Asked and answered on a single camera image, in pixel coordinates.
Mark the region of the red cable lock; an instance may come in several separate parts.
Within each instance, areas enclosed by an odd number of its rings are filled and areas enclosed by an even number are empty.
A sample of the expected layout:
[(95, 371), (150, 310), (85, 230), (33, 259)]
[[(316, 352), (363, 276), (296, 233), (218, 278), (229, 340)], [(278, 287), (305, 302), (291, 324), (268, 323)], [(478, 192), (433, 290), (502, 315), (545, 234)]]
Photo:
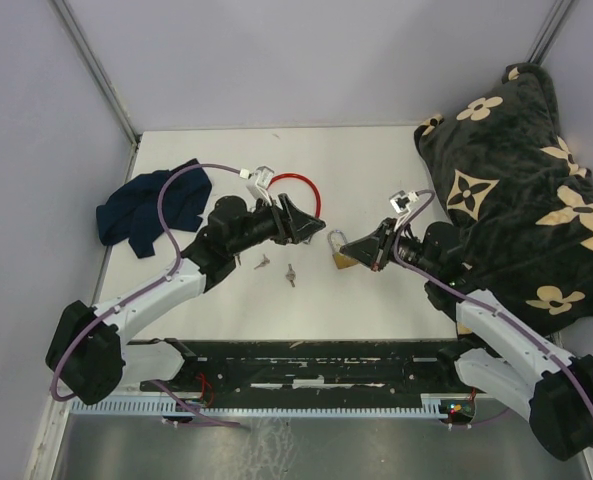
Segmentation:
[(310, 190), (312, 191), (313, 195), (314, 195), (314, 200), (315, 200), (315, 217), (316, 218), (320, 218), (321, 217), (321, 212), (322, 212), (322, 198), (320, 195), (320, 191), (317, 188), (317, 186), (315, 185), (315, 183), (310, 180), (308, 177), (301, 175), (299, 173), (295, 173), (295, 172), (286, 172), (286, 173), (281, 173), (278, 175), (275, 175), (269, 183), (269, 186), (274, 185), (275, 183), (281, 181), (281, 180), (296, 180), (296, 181), (300, 181), (304, 184), (306, 184)]

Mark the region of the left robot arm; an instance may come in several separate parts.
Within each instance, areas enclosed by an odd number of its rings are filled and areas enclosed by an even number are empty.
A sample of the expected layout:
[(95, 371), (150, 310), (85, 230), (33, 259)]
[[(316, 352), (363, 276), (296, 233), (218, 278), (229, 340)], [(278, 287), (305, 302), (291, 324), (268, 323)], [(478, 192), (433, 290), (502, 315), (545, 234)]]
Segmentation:
[(299, 244), (325, 222), (298, 209), (290, 198), (259, 201), (254, 209), (238, 196), (220, 198), (206, 225), (159, 278), (93, 306), (66, 306), (47, 350), (51, 386), (64, 383), (73, 397), (94, 405), (117, 388), (165, 380), (185, 390), (197, 378), (196, 364), (168, 340), (133, 338), (178, 305), (216, 287), (236, 268), (241, 252), (265, 241)]

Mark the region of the silver key bunch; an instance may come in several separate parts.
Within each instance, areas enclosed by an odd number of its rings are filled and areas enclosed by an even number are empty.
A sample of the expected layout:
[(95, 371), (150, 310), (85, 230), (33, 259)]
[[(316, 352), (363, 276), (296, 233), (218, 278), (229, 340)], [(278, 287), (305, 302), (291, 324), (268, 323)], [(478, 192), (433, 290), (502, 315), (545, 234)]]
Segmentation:
[(287, 281), (290, 283), (290, 285), (292, 287), (295, 286), (296, 273), (295, 273), (295, 270), (293, 269), (293, 266), (291, 263), (288, 264), (288, 270), (285, 275), (285, 278), (287, 279)]

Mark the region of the brass padlock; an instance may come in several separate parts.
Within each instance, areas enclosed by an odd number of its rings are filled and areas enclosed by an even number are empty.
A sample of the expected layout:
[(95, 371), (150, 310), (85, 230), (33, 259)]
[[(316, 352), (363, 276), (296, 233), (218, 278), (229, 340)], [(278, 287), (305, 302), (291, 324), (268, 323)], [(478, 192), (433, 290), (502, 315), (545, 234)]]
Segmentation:
[(338, 270), (347, 269), (357, 264), (355, 259), (341, 252), (341, 248), (347, 243), (347, 238), (342, 231), (331, 230), (327, 234), (327, 241), (332, 250), (332, 259)]

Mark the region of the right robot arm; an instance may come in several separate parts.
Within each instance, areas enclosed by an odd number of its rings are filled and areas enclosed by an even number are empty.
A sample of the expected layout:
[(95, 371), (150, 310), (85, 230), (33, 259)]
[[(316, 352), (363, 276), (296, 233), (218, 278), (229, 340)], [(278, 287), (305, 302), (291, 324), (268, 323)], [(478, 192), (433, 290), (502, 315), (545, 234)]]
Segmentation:
[(373, 271), (395, 262), (426, 280), (433, 307), (471, 330), (434, 368), (443, 389), (481, 390), (527, 421), (558, 460), (593, 449), (593, 356), (577, 357), (511, 314), (470, 275), (455, 227), (434, 222), (418, 239), (395, 218), (383, 220), (345, 252)]

